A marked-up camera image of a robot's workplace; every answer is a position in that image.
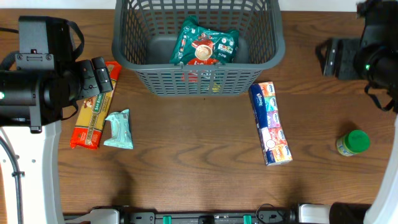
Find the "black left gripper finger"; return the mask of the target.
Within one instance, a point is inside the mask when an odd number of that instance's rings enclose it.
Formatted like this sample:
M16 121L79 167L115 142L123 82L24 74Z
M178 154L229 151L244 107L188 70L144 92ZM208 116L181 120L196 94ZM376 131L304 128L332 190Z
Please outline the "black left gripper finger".
M100 89L95 77L95 70L91 60L77 62L78 74L81 78L80 93L78 100L89 98L100 94Z
M110 74L105 64L103 57L96 57L91 59L94 67L94 74L97 86L101 93L113 91L113 84L111 83Z

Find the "green lid jar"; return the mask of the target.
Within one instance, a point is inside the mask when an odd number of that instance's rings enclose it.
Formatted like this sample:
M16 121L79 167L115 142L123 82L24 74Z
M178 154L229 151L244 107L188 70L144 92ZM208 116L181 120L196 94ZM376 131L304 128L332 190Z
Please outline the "green lid jar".
M370 147L370 138L362 130L353 130L336 141L336 149L343 156L354 156L367 151Z

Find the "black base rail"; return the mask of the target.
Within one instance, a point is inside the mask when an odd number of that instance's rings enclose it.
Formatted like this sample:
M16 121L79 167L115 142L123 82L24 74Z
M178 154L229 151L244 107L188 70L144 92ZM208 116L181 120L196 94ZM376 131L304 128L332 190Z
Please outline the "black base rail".
M212 224L212 223L298 223L294 208L275 207L269 203L255 211L158 212L131 206L94 207L88 213L65 213L66 223L129 224Z

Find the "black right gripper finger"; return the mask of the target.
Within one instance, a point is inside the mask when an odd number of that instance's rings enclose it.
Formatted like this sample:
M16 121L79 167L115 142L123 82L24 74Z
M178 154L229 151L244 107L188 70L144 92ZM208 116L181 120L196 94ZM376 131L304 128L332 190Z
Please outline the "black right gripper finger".
M360 47L360 39L340 39L337 53L337 78L339 80L360 80L354 68L354 58Z
M337 48L338 41L336 39L327 40L323 47L325 58L323 75L326 77L333 77L335 75Z

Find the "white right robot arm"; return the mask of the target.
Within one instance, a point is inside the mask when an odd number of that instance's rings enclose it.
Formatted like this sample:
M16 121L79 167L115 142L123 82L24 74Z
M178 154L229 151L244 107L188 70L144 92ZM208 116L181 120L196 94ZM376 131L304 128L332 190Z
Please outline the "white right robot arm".
M130 109L134 149L75 149L78 186L63 196L65 210L373 202L391 152L395 116L374 107L363 82L323 77L314 52L328 37L359 35L363 23L349 12L282 17L285 57L259 80L275 84L292 162L265 165L247 94L163 98L124 70L112 107Z

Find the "red spaghetti packet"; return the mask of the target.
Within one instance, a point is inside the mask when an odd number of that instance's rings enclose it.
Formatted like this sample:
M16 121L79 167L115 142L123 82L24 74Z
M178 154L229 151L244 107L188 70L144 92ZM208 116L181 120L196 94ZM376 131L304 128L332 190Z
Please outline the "red spaghetti packet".
M110 73L113 90L84 100L79 112L70 147L97 149L102 137L105 118L111 105L122 66L116 61L105 62Z

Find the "mint green snack packet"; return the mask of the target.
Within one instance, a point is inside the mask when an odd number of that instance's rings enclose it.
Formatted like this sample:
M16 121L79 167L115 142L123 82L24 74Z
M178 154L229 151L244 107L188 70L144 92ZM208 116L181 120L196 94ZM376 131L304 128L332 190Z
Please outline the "mint green snack packet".
M104 145L121 149L134 149L129 109L110 113L105 120L111 123L111 137L105 140Z

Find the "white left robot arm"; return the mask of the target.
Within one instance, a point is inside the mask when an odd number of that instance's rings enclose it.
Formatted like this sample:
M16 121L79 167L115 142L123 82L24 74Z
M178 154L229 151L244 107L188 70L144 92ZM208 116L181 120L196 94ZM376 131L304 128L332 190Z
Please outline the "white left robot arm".
M75 22L21 16L19 50L1 62L1 169L9 223L63 223L58 144L63 109L113 90L102 57L81 60Z

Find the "colourful tissue multipack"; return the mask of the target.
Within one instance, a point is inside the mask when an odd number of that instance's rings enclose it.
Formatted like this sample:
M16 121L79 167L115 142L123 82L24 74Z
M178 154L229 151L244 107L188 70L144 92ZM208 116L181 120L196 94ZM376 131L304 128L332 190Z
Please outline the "colourful tissue multipack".
M292 154L282 129L273 82L252 84L249 96L266 165L291 162Z

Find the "green coffee sachet bag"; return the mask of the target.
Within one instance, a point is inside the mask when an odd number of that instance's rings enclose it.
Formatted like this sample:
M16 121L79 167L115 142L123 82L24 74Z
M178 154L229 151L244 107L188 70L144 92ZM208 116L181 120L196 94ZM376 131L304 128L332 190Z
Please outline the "green coffee sachet bag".
M189 16L182 24L169 62L184 65L231 63L238 44L237 30L211 30L200 26L195 16Z

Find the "grey plastic lattice basket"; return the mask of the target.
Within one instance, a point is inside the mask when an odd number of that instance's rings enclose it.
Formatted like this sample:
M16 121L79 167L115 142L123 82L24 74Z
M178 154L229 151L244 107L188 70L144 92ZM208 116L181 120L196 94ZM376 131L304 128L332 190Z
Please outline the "grey plastic lattice basket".
M279 2L118 0L112 51L156 95L239 95L285 54Z

